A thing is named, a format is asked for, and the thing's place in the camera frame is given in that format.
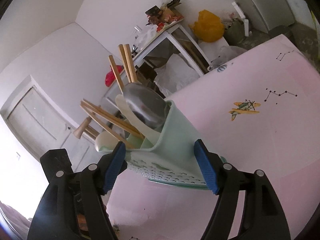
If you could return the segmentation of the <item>white plastic spoon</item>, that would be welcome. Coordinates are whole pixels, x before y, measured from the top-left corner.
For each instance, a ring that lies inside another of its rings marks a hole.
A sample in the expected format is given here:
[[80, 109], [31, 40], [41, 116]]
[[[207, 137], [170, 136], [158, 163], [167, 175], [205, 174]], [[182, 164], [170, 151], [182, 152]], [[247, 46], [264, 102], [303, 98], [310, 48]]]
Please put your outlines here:
[[151, 142], [153, 145], [156, 145], [160, 133], [155, 131], [154, 129], [149, 128], [144, 124], [142, 121], [140, 121], [133, 111], [129, 108], [127, 105], [125, 98], [123, 97], [122, 94], [118, 94], [115, 98], [116, 105], [118, 106], [119, 110], [123, 115], [126, 116], [127, 120], [129, 120], [130, 124], [133, 125], [138, 131], [144, 135], [148, 139], [149, 142]]

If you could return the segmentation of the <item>mint green utensil basket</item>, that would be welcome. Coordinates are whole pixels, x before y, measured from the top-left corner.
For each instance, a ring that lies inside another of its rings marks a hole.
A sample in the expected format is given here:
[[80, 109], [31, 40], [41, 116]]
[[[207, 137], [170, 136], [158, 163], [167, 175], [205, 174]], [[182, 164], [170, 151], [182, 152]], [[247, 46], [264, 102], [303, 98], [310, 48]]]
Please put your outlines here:
[[206, 190], [193, 153], [194, 143], [202, 139], [210, 152], [215, 150], [172, 100], [167, 105], [170, 111], [155, 145], [148, 139], [128, 137], [135, 148], [126, 150], [127, 167], [155, 183]]

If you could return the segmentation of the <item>stainless steel spoon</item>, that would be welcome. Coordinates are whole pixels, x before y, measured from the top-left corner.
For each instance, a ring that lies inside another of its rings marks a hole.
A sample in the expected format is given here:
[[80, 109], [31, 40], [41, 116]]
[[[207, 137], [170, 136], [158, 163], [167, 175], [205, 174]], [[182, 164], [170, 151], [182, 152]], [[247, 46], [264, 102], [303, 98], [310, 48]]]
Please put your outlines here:
[[124, 86], [123, 96], [136, 117], [151, 129], [163, 128], [170, 106], [152, 89], [138, 83]]

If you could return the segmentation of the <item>white ceramic spoon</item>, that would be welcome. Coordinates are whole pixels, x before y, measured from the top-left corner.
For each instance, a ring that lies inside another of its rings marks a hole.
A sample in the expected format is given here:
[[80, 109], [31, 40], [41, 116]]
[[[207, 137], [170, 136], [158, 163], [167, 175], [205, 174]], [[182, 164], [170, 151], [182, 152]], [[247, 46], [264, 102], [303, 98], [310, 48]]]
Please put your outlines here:
[[98, 152], [112, 152], [119, 140], [107, 131], [101, 132], [95, 140], [95, 149]]

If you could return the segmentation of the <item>white door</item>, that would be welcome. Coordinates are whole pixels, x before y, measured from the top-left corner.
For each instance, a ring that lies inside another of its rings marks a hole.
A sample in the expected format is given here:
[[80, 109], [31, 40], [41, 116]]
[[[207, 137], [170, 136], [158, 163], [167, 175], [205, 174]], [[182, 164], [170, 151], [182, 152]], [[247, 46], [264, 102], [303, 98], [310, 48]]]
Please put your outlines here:
[[37, 160], [48, 150], [67, 150], [72, 169], [82, 171], [95, 163], [96, 150], [92, 138], [77, 139], [70, 124], [44, 97], [28, 76], [9, 95], [1, 107], [1, 115], [14, 136]]

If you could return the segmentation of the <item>wooden chair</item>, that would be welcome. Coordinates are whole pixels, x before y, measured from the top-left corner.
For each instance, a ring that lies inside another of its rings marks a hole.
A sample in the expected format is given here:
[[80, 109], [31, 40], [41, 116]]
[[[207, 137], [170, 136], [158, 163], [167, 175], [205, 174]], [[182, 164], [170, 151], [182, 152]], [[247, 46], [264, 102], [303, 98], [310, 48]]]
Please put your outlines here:
[[95, 140], [97, 136], [99, 135], [99, 132], [96, 131], [93, 127], [90, 126], [90, 123], [93, 119], [89, 116], [87, 117], [81, 125], [73, 131], [73, 135], [77, 139], [81, 139], [81, 136], [83, 134], [86, 134], [91, 139]]

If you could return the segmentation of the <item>red plastic bag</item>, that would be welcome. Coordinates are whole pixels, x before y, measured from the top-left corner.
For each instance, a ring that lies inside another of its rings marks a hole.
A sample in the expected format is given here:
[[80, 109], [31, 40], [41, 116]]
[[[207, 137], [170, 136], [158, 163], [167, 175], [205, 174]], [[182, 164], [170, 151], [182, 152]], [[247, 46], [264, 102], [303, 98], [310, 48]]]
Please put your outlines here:
[[[124, 67], [122, 65], [117, 65], [117, 70], [119, 74], [122, 72]], [[110, 87], [112, 83], [116, 80], [113, 70], [110, 70], [105, 77], [105, 86]]]

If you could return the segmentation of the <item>white plastic sack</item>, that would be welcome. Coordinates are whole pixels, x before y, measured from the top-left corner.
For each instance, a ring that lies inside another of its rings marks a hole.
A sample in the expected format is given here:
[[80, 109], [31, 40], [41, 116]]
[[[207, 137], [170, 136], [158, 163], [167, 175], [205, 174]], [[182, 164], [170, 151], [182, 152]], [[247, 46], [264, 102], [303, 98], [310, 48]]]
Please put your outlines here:
[[154, 83], [168, 97], [196, 81], [200, 76], [191, 68], [181, 54], [172, 54], [165, 65], [155, 69]]

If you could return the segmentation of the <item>white metal side table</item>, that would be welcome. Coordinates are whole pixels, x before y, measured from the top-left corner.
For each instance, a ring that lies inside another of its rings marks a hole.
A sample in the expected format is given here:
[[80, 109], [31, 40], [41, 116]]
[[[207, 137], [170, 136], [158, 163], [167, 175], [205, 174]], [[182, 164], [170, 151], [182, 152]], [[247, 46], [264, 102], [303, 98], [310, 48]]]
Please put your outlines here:
[[155, 84], [156, 69], [163, 67], [172, 54], [182, 55], [186, 64], [199, 76], [208, 73], [210, 61], [193, 37], [180, 22], [163, 28], [149, 44], [133, 57], [137, 80], [153, 89], [161, 97], [165, 95]]

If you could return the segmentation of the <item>yellow plastic bag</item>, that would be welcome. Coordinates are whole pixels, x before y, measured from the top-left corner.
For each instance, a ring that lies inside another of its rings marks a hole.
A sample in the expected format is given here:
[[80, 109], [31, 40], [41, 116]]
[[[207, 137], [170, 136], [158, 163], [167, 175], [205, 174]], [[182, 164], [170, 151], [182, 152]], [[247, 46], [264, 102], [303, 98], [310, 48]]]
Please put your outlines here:
[[221, 18], [208, 10], [200, 11], [197, 21], [190, 24], [189, 28], [199, 40], [207, 43], [218, 41], [225, 33]]

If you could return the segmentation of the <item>silver refrigerator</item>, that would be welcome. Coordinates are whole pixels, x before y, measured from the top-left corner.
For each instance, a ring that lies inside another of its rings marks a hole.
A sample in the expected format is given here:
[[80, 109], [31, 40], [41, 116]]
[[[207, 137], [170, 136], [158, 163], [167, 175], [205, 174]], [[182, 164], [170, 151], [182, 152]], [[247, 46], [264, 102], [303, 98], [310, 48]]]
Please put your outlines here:
[[278, 26], [291, 26], [296, 21], [287, 0], [241, 0], [239, 5], [253, 27], [264, 33]]

